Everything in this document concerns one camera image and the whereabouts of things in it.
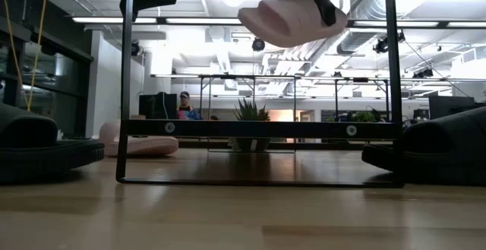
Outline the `black metal rack frame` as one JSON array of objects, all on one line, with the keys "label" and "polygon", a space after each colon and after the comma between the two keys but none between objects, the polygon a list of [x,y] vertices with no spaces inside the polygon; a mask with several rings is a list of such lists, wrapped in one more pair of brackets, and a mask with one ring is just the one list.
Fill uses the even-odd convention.
[{"label": "black metal rack frame", "polygon": [[122,21],[121,54],[121,127],[115,179],[120,183],[142,184],[143,179],[126,176],[128,136],[175,135],[207,138],[337,138],[387,139],[400,150],[402,137],[402,105],[398,59],[396,0],[385,0],[387,33],[390,48],[390,80],[392,120],[388,123],[363,122],[253,122],[253,121],[178,121],[131,119],[131,33],[133,0],[125,0],[125,17]]}]

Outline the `person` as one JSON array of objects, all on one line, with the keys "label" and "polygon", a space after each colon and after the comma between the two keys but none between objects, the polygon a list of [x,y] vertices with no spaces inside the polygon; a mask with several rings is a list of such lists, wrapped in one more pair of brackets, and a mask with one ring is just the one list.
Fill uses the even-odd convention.
[{"label": "person", "polygon": [[179,94],[180,104],[177,109],[178,118],[181,120],[201,120],[200,113],[190,104],[190,94],[182,91]]}]

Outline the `black computer monitor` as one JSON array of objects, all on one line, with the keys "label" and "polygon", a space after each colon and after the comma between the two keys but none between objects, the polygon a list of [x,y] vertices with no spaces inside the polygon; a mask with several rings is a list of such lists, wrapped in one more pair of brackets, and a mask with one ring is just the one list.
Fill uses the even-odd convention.
[{"label": "black computer monitor", "polygon": [[153,95],[139,96],[139,114],[146,119],[177,119],[176,94],[159,92]]},{"label": "black computer monitor", "polygon": [[428,101],[431,119],[456,114],[475,106],[475,100],[472,97],[431,96],[428,97]]}]

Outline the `long ceiling light strip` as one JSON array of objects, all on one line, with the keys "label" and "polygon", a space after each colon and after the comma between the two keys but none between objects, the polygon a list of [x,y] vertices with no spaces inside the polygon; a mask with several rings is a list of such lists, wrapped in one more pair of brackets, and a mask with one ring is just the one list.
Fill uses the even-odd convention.
[{"label": "long ceiling light strip", "polygon": [[[73,17],[72,20],[79,24],[122,24],[122,17]],[[136,24],[157,25],[205,25],[205,26],[241,26],[237,18],[217,17],[142,17],[137,18]],[[398,28],[437,28],[437,29],[486,29],[486,21],[411,21],[398,20]],[[348,20],[347,27],[356,28],[385,28],[386,21],[381,20]]]}]

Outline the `potted green succulent plant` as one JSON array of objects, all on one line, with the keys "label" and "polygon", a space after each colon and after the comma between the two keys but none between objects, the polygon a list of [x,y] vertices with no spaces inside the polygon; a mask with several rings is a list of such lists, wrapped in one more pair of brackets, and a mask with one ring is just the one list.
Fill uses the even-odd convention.
[{"label": "potted green succulent plant", "polygon": [[[270,114],[266,108],[258,109],[255,102],[246,99],[238,101],[239,109],[234,114],[239,121],[270,121]],[[230,138],[228,145],[235,152],[265,152],[270,145],[269,138]]]}]

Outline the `pink rubber slide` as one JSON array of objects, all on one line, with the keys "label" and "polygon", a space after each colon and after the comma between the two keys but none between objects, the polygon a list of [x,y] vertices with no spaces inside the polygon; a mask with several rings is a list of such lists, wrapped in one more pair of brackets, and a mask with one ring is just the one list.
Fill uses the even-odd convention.
[{"label": "pink rubber slide", "polygon": [[[105,145],[104,153],[108,157],[118,156],[120,143],[120,121],[106,122],[99,130],[99,140]],[[127,155],[165,156],[178,150],[178,140],[166,136],[128,136]]]},{"label": "pink rubber slide", "polygon": [[335,10],[336,23],[326,25],[314,0],[262,0],[256,8],[241,8],[238,19],[256,37],[290,48],[340,34],[346,14]]}]

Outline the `black track spotlight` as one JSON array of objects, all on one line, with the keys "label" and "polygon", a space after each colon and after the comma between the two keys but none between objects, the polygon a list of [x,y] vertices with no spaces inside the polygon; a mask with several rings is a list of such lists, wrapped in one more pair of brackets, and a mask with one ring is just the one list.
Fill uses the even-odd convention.
[{"label": "black track spotlight", "polygon": [[389,51],[389,49],[388,49],[388,39],[386,37],[379,37],[377,39],[377,43],[375,45],[373,45],[373,50],[377,54],[382,54],[382,53],[388,52]]}]

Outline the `black rubber slide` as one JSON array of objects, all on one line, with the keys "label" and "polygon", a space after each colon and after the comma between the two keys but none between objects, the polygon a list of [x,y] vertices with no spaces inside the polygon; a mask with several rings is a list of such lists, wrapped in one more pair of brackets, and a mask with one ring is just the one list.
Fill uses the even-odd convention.
[{"label": "black rubber slide", "polygon": [[102,142],[59,140],[54,120],[0,103],[0,185],[60,176],[103,158]]},{"label": "black rubber slide", "polygon": [[486,187],[486,106],[408,127],[400,152],[366,144],[361,159],[407,183]]}]

